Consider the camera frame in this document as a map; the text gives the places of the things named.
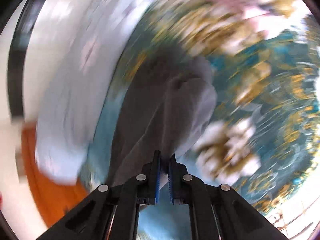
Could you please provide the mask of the dark grey fleece pants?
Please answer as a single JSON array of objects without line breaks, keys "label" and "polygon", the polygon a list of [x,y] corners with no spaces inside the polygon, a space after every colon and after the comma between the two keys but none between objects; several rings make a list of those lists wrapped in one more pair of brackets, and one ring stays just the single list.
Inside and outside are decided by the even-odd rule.
[{"label": "dark grey fleece pants", "polygon": [[123,184],[161,154],[160,184],[168,161],[184,155],[208,126],[216,105],[213,72],[202,56],[163,47],[148,57],[133,78],[113,136],[107,183]]}]

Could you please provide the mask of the light grey daisy bedsheet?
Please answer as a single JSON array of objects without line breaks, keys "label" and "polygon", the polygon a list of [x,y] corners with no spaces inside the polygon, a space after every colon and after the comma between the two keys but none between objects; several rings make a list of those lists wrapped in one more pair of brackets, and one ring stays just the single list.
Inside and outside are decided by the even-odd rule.
[{"label": "light grey daisy bedsheet", "polygon": [[74,185],[87,158],[114,68],[153,0],[93,0],[70,51],[46,90],[36,126],[35,161]]}]

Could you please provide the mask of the orange wooden bed frame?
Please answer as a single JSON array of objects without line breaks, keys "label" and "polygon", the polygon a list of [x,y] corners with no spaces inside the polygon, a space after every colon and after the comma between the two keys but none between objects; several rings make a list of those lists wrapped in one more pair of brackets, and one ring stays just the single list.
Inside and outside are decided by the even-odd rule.
[{"label": "orange wooden bed frame", "polygon": [[79,204],[88,192],[78,181],[74,186],[57,185],[43,175],[35,163],[36,128],[22,129],[21,151],[25,174],[36,207],[45,225],[51,227]]}]

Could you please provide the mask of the teal floral blanket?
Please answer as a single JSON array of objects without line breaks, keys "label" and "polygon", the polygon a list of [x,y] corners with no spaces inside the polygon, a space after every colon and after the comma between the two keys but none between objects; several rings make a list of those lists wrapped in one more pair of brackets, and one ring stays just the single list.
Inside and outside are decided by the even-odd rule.
[{"label": "teal floral blanket", "polygon": [[228,183],[290,239],[319,232],[319,25],[303,0],[251,0],[232,12],[221,2],[156,0],[130,37],[111,81],[95,139],[80,173],[87,190],[107,176],[116,119],[148,52],[180,44],[212,64],[217,106],[210,131],[251,124],[231,153],[189,150],[180,158],[207,183]]}]

